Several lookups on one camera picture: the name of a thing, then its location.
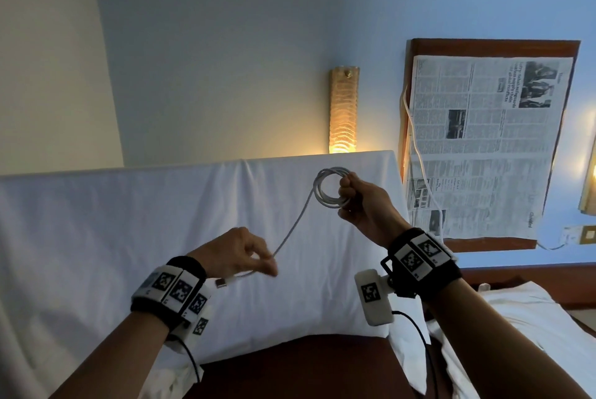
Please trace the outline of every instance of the newspaper page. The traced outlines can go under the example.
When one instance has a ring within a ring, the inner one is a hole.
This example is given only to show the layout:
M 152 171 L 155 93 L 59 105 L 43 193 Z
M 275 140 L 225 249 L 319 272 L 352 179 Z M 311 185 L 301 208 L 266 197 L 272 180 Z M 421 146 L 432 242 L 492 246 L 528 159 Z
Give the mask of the newspaper page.
M 410 222 L 443 237 L 536 238 L 572 58 L 416 56 Z

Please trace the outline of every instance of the wooden headboard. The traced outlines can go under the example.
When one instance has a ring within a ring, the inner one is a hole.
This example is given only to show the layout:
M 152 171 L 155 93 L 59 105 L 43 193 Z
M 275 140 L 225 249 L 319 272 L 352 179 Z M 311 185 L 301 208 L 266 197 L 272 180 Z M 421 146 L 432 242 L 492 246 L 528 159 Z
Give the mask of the wooden headboard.
M 503 283 L 515 276 L 539 284 L 566 310 L 596 309 L 596 263 L 462 269 L 469 284 Z

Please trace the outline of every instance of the white bedding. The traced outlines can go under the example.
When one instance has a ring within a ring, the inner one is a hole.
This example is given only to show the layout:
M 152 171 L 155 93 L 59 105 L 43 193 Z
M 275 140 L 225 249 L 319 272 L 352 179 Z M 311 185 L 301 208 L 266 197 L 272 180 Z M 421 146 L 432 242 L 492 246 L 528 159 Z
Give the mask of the white bedding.
M 0 178 L 0 367 L 17 397 L 48 397 L 126 316 L 140 282 L 169 258 L 242 225 L 275 249 L 317 172 L 331 166 L 381 185 L 407 215 L 392 152 Z M 326 179 L 324 189 L 336 196 L 338 181 Z M 391 335 L 411 385 L 424 392 L 424 347 L 415 328 L 405 319 L 372 328 L 361 310 L 354 274 L 382 272 L 383 256 L 312 200 L 277 256 L 276 279 L 256 274 L 218 290 L 216 326 L 193 350 L 196 360 L 304 335 Z M 424 330 L 419 301 L 392 300 Z M 180 397 L 193 376 L 187 357 L 164 348 L 145 396 Z
M 499 314 L 561 366 L 590 397 L 596 398 L 596 339 L 571 319 L 548 292 L 529 282 L 516 288 L 480 293 Z M 442 344 L 447 372 L 454 383 L 454 399 L 478 399 L 455 351 L 436 320 L 430 333 Z

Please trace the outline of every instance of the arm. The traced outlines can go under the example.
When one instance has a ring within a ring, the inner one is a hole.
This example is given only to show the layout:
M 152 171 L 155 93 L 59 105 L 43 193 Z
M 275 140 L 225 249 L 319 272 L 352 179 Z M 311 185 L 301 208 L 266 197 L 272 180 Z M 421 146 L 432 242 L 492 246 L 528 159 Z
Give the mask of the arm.
M 339 193 L 350 199 L 339 216 L 377 245 L 411 228 L 382 188 L 350 173 Z M 548 355 L 498 314 L 464 280 L 449 283 L 428 306 L 483 399 L 589 396 Z
M 253 253 L 259 259 L 252 258 Z M 246 228 L 230 229 L 188 256 L 198 260 L 210 278 L 248 270 L 277 275 L 264 240 Z M 137 399 L 168 332 L 153 314 L 131 312 L 50 399 Z

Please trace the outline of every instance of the wall switch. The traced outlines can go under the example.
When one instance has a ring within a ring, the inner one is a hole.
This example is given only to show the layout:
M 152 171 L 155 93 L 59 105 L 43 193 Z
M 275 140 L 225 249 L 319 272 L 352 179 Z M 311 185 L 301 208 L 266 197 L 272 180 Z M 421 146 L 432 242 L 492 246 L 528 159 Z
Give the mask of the wall switch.
M 566 226 L 562 229 L 561 239 L 559 240 L 559 244 L 561 245 L 570 245 L 570 244 L 579 244 L 579 240 L 582 238 L 582 230 L 584 229 L 583 226 Z
M 586 225 L 582 227 L 582 235 L 579 238 L 579 243 L 581 245 L 596 243 L 596 225 Z

